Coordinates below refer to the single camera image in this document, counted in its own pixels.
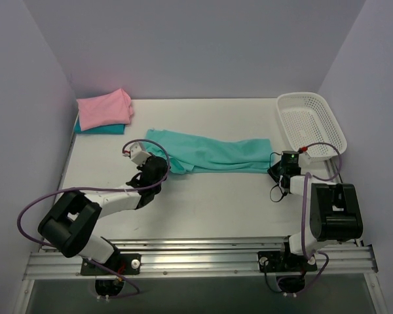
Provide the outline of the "mint green t-shirt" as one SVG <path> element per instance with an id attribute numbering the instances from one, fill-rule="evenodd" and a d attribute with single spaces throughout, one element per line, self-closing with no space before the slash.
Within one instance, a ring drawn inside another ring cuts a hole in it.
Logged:
<path id="1" fill-rule="evenodd" d="M 168 130 L 148 130 L 145 149 L 165 158 L 170 171 L 193 173 L 266 173 L 272 163 L 273 149 L 269 139 L 246 139 L 226 142 Z"/>

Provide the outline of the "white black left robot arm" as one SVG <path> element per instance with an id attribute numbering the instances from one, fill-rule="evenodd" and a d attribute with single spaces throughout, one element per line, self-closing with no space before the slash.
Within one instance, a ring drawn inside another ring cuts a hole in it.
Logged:
<path id="1" fill-rule="evenodd" d="M 150 154 L 137 169 L 119 192 L 64 192 L 39 223 L 38 232 L 66 258 L 79 255 L 96 261 L 102 273 L 114 273 L 119 253 L 110 241 L 94 234 L 95 225 L 99 218 L 141 209 L 152 202 L 161 191 L 168 164 Z"/>

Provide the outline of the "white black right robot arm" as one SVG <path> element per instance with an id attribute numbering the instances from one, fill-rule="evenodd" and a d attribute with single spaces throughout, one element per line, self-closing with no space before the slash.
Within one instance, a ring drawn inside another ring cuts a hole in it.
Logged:
<path id="1" fill-rule="evenodd" d="M 301 231 L 288 238 L 288 247 L 278 253 L 279 265 L 292 270 L 301 256 L 311 256 L 329 244 L 343 243 L 362 236 L 364 226 L 353 184 L 334 183 L 301 174 L 299 151 L 286 150 L 279 161 L 267 170 L 281 197 L 297 195 L 301 201 Z"/>

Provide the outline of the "folded teal t-shirt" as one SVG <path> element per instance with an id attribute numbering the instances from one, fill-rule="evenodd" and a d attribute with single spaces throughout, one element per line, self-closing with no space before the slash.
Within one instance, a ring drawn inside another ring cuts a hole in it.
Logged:
<path id="1" fill-rule="evenodd" d="M 88 130 L 82 130 L 79 120 L 76 120 L 74 133 L 89 135 L 122 135 L 124 133 L 124 124 L 112 124 L 107 126 L 98 126 Z"/>

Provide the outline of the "white perforated plastic basket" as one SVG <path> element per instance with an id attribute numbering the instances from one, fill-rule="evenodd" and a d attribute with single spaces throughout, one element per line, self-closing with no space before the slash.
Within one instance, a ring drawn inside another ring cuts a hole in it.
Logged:
<path id="1" fill-rule="evenodd" d="M 347 141 L 327 101 L 312 92 L 282 94 L 276 99 L 281 132 L 293 150 L 314 144 L 309 154 L 324 162 L 342 154 Z"/>

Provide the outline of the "folded pink t-shirt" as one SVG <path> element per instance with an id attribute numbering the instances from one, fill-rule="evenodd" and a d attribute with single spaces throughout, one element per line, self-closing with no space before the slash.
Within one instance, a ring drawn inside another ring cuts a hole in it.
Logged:
<path id="1" fill-rule="evenodd" d="M 79 124 L 82 131 L 132 121 L 134 108 L 130 96 L 119 88 L 97 97 L 77 99 Z"/>

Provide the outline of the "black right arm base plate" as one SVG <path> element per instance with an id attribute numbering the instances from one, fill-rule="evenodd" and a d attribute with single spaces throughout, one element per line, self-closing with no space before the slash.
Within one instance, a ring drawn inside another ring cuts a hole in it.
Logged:
<path id="1" fill-rule="evenodd" d="M 310 272 L 318 269 L 316 263 L 309 264 L 304 256 L 280 251 L 259 251 L 257 253 L 260 272 L 286 273 Z"/>

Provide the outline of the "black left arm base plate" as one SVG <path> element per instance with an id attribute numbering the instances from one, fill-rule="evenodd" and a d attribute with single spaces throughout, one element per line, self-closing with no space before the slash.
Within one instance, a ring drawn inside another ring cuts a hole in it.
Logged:
<path id="1" fill-rule="evenodd" d="M 141 255 L 138 253 L 119 253 L 116 257 L 111 257 L 105 264 L 105 267 L 121 273 L 122 275 L 138 275 L 141 268 Z M 111 273 L 103 270 L 87 259 L 83 259 L 80 274 L 83 276 L 103 276 Z"/>

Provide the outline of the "aluminium mounting rail frame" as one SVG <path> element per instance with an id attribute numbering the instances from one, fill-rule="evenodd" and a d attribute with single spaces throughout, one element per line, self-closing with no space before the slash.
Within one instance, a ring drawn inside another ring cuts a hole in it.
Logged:
<path id="1" fill-rule="evenodd" d="M 136 172 L 134 166 L 71 165 L 59 187 L 114 188 Z M 301 231 L 301 196 L 274 203 L 272 184 L 261 174 L 170 175 L 155 201 L 101 218 L 95 232 L 121 253 L 141 254 L 137 279 L 260 275 L 257 253 L 279 252 L 287 236 Z M 377 271 L 371 247 L 358 240 L 323 251 L 330 259 L 323 275 Z M 24 279 L 86 279 L 81 262 L 44 248 L 31 253 Z"/>

